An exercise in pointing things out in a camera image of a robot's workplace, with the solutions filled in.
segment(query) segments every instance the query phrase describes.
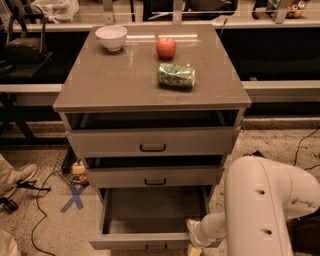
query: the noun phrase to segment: shoe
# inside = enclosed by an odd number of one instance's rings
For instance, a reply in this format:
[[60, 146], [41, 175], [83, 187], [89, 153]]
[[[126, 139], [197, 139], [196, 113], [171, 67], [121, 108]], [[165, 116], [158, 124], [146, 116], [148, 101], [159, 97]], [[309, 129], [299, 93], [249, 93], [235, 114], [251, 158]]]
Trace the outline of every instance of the shoe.
[[22, 167], [20, 170], [17, 171], [18, 175], [18, 182], [19, 184], [26, 183], [29, 181], [37, 172], [38, 166], [35, 164], [29, 164]]

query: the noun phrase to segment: person's leg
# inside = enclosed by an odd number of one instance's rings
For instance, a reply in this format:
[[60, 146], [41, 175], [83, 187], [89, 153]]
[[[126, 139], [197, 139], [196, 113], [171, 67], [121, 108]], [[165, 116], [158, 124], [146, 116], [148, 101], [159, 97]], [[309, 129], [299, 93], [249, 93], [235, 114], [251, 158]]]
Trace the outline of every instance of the person's leg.
[[16, 240], [12, 235], [0, 229], [0, 255], [20, 256]]
[[15, 170], [0, 154], [0, 197], [11, 190], [11, 188], [5, 186], [6, 184], [24, 183], [30, 180], [36, 171], [37, 166], [35, 164], [30, 164], [20, 170]]

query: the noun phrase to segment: white plastic bag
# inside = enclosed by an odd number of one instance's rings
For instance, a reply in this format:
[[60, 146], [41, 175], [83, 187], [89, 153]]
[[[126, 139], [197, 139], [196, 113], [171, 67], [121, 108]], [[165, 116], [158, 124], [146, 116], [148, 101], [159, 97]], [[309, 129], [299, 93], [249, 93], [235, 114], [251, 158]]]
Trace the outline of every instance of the white plastic bag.
[[31, 6], [40, 8], [48, 20], [54, 23], [71, 22], [79, 10], [78, 0], [35, 0]]

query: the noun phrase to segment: cabinet top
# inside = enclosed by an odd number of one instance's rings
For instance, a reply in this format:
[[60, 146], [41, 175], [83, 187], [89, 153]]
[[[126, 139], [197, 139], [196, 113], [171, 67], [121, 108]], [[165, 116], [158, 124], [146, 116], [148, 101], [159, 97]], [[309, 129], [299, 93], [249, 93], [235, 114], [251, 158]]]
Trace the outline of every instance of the cabinet top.
[[[61, 90], [58, 112], [185, 110], [248, 107], [248, 97], [211, 25], [127, 26], [123, 48], [110, 53], [99, 44], [94, 27]], [[156, 41], [175, 38], [169, 61], [159, 59]], [[161, 63], [195, 69], [192, 90], [164, 88], [158, 82]]]

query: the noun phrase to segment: drawer handle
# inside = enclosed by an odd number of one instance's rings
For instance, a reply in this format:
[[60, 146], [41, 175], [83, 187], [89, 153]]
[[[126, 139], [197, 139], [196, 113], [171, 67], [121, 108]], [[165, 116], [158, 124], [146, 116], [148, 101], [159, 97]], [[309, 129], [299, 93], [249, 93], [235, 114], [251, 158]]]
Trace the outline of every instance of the drawer handle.
[[141, 152], [163, 152], [167, 148], [166, 144], [140, 144], [140, 151]]
[[150, 250], [148, 245], [146, 245], [146, 251], [149, 253], [162, 253], [167, 251], [167, 244], [164, 245], [164, 249], [155, 249], [155, 250]]
[[147, 181], [147, 179], [144, 179], [144, 184], [146, 184], [147, 186], [163, 186], [167, 183], [167, 179], [164, 178], [163, 182], [149, 182]]

